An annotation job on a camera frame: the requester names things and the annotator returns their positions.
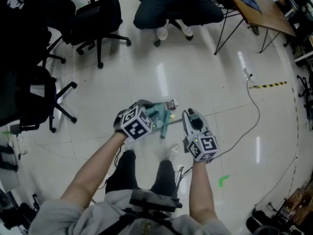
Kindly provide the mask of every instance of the green tape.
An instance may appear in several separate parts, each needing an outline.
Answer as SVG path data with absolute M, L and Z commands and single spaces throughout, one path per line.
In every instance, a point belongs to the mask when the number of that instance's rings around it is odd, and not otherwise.
M 229 174 L 219 179 L 219 187 L 223 187 L 223 181 L 229 178 Z

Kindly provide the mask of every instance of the metal table leg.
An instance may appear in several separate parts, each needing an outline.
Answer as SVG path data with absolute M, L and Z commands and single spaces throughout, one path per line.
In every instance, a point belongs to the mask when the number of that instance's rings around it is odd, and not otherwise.
M 262 49 L 261 49 L 260 53 L 262 53 L 264 50 L 266 50 L 266 48 L 274 41 L 274 39 L 279 35 L 279 33 L 280 32 L 278 32 L 277 35 L 269 42 L 269 44 L 266 45 L 265 48 L 263 48 L 264 44 L 265 44 L 265 41 L 266 41 L 266 37 L 268 36 L 268 29 L 266 30 L 265 39 L 264 39 L 264 42 L 263 42 Z
M 227 40 L 230 38 L 230 36 L 235 32 L 235 30 L 239 27 L 239 25 L 243 22 L 244 19 L 242 19 L 240 21 L 240 23 L 236 26 L 236 28 L 233 30 L 233 32 L 230 33 L 230 35 L 227 37 L 227 39 L 225 40 L 225 42 L 221 45 L 221 47 L 219 48 L 219 45 L 220 45 L 220 41 L 221 41 L 221 38 L 222 38 L 222 34 L 223 34 L 223 31 L 224 31 L 224 27 L 225 27 L 225 23 L 226 23 L 226 19 L 227 19 L 227 14 L 228 14 L 228 9 L 227 9 L 227 12 L 226 12 L 226 16 L 225 16 L 225 21 L 224 21 L 224 24 L 223 24 L 223 28 L 222 28 L 222 32 L 221 32 L 221 35 L 220 35 L 220 39 L 219 39 L 219 42 L 217 44 L 217 47 L 216 47 L 216 50 L 215 50 L 215 53 L 214 55 L 217 54 L 217 52 L 219 52 L 219 50 L 224 46 L 224 44 L 227 42 Z

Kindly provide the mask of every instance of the white tiled floor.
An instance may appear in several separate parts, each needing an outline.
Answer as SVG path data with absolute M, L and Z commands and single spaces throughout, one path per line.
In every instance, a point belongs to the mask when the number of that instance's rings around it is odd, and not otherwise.
M 75 3 L 80 6 L 87 1 L 75 0 Z M 78 84 L 65 95 L 62 103 L 78 121 L 73 124 L 62 116 L 59 122 L 55 121 L 55 134 L 49 131 L 48 122 L 37 131 L 22 134 L 20 149 L 28 151 L 20 162 L 22 188 L 29 196 L 37 193 L 42 199 L 60 197 L 77 170 L 113 133 L 116 114 L 141 98 L 154 102 L 176 98 L 179 102 L 177 118 L 189 107 L 198 110 L 207 116 L 221 151 L 226 151 L 258 117 L 246 91 L 246 77 L 239 57 L 242 55 L 255 85 L 288 82 L 279 87 L 250 90 L 261 112 L 257 127 L 231 152 L 207 165 L 219 218 L 234 235 L 246 234 L 246 218 L 278 182 L 296 152 L 299 152 L 298 166 L 291 191 L 310 178 L 313 132 L 309 132 L 303 99 L 297 97 L 301 86 L 296 80 L 297 74 L 306 74 L 305 68 L 293 63 L 290 49 L 282 46 L 282 36 L 259 54 L 265 30 L 260 29 L 261 35 L 256 37 L 245 23 L 217 56 L 213 53 L 222 23 L 194 27 L 192 41 L 187 41 L 176 28 L 170 27 L 169 38 L 156 48 L 152 43 L 153 32 L 138 30 L 133 25 L 139 1 L 120 0 L 120 4 L 124 22 L 119 34 L 128 36 L 133 45 L 126 47 L 124 41 L 104 39 L 102 70 L 96 65 L 96 48 L 86 49 L 80 56 L 76 47 L 60 43 L 54 52 L 65 56 L 67 62 L 62 65 L 59 60 L 48 61 L 47 66 L 61 87 L 71 81 Z M 240 20 L 240 16 L 227 19 L 222 40 Z M 273 36 L 270 32 L 268 41 Z M 181 146 L 174 169 L 191 166 L 191 156 L 182 150 L 183 138 L 183 127 L 178 123 L 169 127 L 164 140 L 154 133 L 136 143 L 136 176 L 140 187 L 152 186 L 163 152 L 173 144 Z M 266 210 L 270 201 L 277 207 L 287 197 L 293 171 L 294 165 L 291 165 L 260 208 Z M 219 187 L 219 178 L 227 174 L 229 179 Z M 179 214 L 188 213 L 190 180 L 191 174 L 180 185 L 183 208 Z M 103 197 L 102 189 L 95 200 L 100 201 Z

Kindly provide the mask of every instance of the dark jeans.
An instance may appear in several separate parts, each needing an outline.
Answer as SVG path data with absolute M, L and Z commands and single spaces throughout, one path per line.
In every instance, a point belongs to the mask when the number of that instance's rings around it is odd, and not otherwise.
M 115 172 L 108 178 L 106 193 L 114 190 L 140 189 L 135 176 L 135 159 L 136 155 L 132 150 L 123 153 Z M 173 165 L 169 160 L 163 160 L 158 167 L 156 181 L 151 191 L 156 194 L 172 196 L 175 189 Z
M 2 160 L 2 156 L 1 153 L 6 153 L 6 154 L 14 154 L 14 151 L 11 147 L 5 147 L 0 145 L 0 168 L 1 169 L 5 169 L 5 170 L 15 170 L 16 169 L 16 165 L 8 163 L 8 162 L 4 162 Z
M 138 29 L 156 29 L 165 25 L 170 15 L 179 12 L 185 25 L 203 25 L 223 20 L 223 12 L 211 0 L 142 0 L 134 19 Z

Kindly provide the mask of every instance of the warning tape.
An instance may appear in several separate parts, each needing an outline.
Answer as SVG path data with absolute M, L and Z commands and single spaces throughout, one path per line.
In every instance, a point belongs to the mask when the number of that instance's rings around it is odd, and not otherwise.
M 268 87 L 274 87 L 274 86 L 278 86 L 278 85 L 283 85 L 283 84 L 287 84 L 287 82 L 279 82 L 279 83 L 275 83 L 275 84 L 266 84 L 266 85 L 255 85 L 255 86 L 250 86 L 249 88 L 268 88 Z

